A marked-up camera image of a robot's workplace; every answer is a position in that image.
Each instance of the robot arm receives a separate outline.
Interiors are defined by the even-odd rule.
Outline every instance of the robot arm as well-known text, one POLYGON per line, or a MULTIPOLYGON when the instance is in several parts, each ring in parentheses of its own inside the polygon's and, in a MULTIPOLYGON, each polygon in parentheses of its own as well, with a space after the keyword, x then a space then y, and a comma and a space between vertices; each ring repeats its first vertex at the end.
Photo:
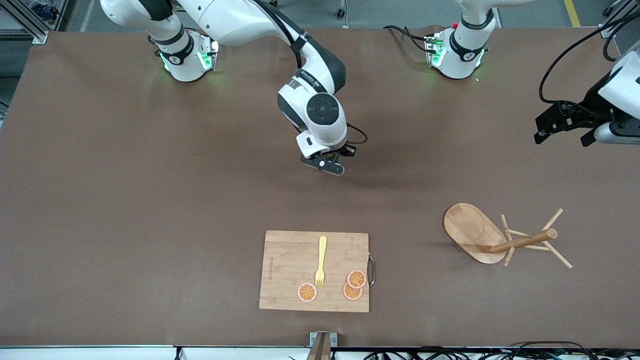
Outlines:
POLYGON ((456 28, 447 28, 427 39, 427 62, 443 75, 464 79, 480 65, 484 46, 496 27, 493 8, 513 7, 534 0, 455 0, 462 8, 456 28))
POLYGON ((582 146, 598 141, 640 145, 640 41, 616 61, 576 106, 557 102, 536 118, 536 143, 578 127, 591 129, 582 146))
POLYGON ((181 0, 179 5, 210 36, 185 30, 169 0, 100 0, 107 16, 121 26, 143 28, 160 50, 165 68, 179 81, 194 81, 212 69, 216 43, 242 45, 278 37, 306 62, 278 91, 278 107, 298 130, 301 161, 342 175, 339 156, 353 156, 346 143, 344 110, 334 94, 346 82, 346 68, 305 30, 259 0, 181 0))

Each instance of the floor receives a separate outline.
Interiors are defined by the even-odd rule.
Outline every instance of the floor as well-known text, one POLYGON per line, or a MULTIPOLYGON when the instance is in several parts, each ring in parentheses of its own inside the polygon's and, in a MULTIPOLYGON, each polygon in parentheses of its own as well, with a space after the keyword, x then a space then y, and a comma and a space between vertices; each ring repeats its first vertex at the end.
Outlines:
MULTIPOLYGON (((350 28, 382 28, 395 24, 421 28, 430 24, 448 25, 460 18, 460 8, 453 0, 350 0, 350 28)), ((505 28, 549 28, 572 26, 566 3, 575 5, 581 26, 596 26, 604 20, 602 10, 611 0, 537 0, 518 8, 500 9, 500 20, 505 28)), ((278 7, 304 28, 340 27, 343 20, 334 14, 340 0, 279 0, 278 7)), ((194 22, 180 13, 185 26, 194 22)), ((67 31, 136 31, 112 23, 102 12, 99 0, 77 0, 68 17, 67 31)), ((616 43, 621 50, 628 49, 640 34, 640 19, 630 23, 618 33, 616 43)), ((0 101, 10 103, 17 79, 26 63, 31 43, 0 40, 0 101)))

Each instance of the metal handle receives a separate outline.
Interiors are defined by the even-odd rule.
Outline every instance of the metal handle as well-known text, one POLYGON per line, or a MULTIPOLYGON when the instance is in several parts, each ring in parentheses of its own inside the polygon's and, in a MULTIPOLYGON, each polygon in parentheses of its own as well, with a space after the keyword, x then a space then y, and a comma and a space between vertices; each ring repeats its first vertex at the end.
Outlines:
POLYGON ((373 283, 376 282, 376 262, 373 260, 373 256, 371 256, 371 253, 369 253, 369 263, 371 264, 373 273, 373 276, 369 276, 369 266, 367 266, 367 279, 371 280, 369 281, 369 290, 371 290, 371 288, 373 287, 373 283))

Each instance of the yellow fork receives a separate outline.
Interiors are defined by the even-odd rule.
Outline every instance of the yellow fork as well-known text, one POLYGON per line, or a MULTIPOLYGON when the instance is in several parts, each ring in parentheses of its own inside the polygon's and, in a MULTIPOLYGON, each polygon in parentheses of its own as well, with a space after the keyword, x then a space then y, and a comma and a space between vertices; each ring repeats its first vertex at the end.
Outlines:
POLYGON ((318 271, 316 271, 316 288, 324 284, 324 253, 326 252, 326 236, 320 236, 320 251, 318 252, 318 271))

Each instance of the wooden stick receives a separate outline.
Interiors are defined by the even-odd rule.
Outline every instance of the wooden stick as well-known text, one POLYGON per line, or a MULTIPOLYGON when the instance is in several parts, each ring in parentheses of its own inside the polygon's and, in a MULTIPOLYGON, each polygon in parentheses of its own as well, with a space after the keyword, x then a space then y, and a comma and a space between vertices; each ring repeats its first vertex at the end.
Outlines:
POLYGON ((542 230, 539 233, 533 234, 531 238, 519 238, 512 241, 507 241, 506 243, 494 245, 489 248, 489 252, 491 252, 492 254, 500 254, 501 252, 508 251, 510 247, 514 247, 517 249, 519 247, 533 245, 535 243, 555 239, 557 237, 558 237, 558 233, 556 230, 553 230, 553 229, 542 230))
POLYGON ((563 212, 564 210, 562 210, 562 208, 558 209, 558 211, 556 211, 555 215, 551 218, 551 220, 549 220, 547 222, 547 224, 542 228, 543 230, 547 230, 549 227, 551 227, 551 225, 554 224, 554 222, 556 222, 556 220, 558 219, 558 217, 560 216, 560 214, 563 212))
POLYGON ((500 218, 502 219, 502 226, 504 227, 504 232, 507 233, 507 240, 509 241, 513 240, 511 238, 511 233, 509 232, 509 227, 507 226, 507 219, 504 217, 504 215, 500 215, 500 218))
MULTIPOLYGON (((507 240, 513 241, 511 238, 511 233, 509 232, 509 226, 507 225, 507 218, 504 215, 500 215, 500 219, 502 219, 502 226, 504 227, 504 232, 507 234, 507 240)), ((504 266, 509 266, 509 262, 511 261, 511 257, 513 256, 513 252, 516 248, 511 247, 509 249, 509 253, 507 254, 507 258, 504 260, 504 266)))
POLYGON ((531 235, 530 235, 530 234, 521 233, 520 231, 515 231, 515 230, 511 230, 511 229, 509 229, 509 234, 514 234, 514 235, 522 236, 523 238, 530 238, 530 237, 531 237, 531 235))
POLYGON ((532 249, 532 250, 551 251, 551 250, 549 250, 549 248, 548 248, 548 247, 544 247, 544 246, 535 246, 535 245, 527 245, 527 246, 523 246, 523 248, 525 248, 525 249, 532 249))
POLYGON ((513 252, 516 250, 513 246, 509 249, 507 253, 507 258, 504 260, 504 266, 509 266, 509 261, 511 261, 511 257, 513 256, 513 252))
POLYGON ((555 255, 558 259, 560 259, 560 261, 562 261, 562 263, 568 267, 569 269, 573 267, 573 265, 571 265, 571 263, 569 263, 569 261, 567 261, 564 256, 560 255, 560 253, 558 252, 558 250, 556 250, 556 248, 554 248, 553 246, 551 246, 551 244, 549 244, 549 241, 543 241, 543 244, 545 244, 545 246, 549 249, 549 251, 551 251, 553 253, 553 255, 555 255))

